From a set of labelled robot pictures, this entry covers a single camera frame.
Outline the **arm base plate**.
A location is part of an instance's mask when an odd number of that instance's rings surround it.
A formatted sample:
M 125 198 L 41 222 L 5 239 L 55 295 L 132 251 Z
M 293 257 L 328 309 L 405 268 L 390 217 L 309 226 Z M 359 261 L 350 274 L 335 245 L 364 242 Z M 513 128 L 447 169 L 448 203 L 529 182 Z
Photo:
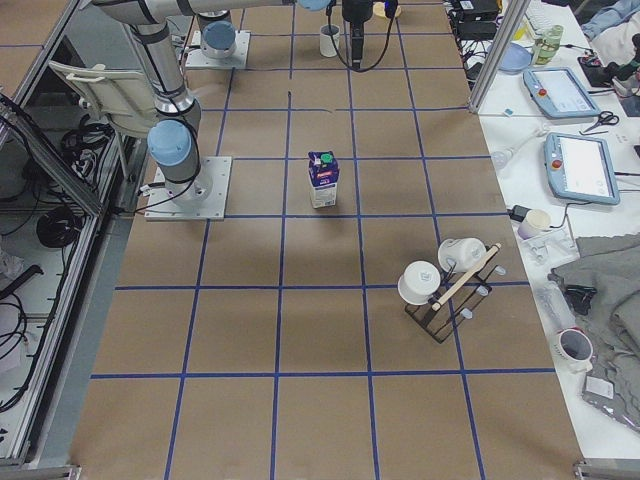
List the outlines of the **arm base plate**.
M 188 183 L 180 186 L 166 183 L 164 174 L 156 168 L 154 188 L 142 211 L 149 221 L 223 220 L 232 169 L 230 156 L 204 156 L 200 158 L 200 172 L 189 189 L 179 195 Z
M 248 58 L 251 32 L 240 30 L 235 32 L 232 42 L 211 45 L 202 41 L 202 35 L 196 30 L 187 48 L 186 70 L 229 70 L 245 69 Z

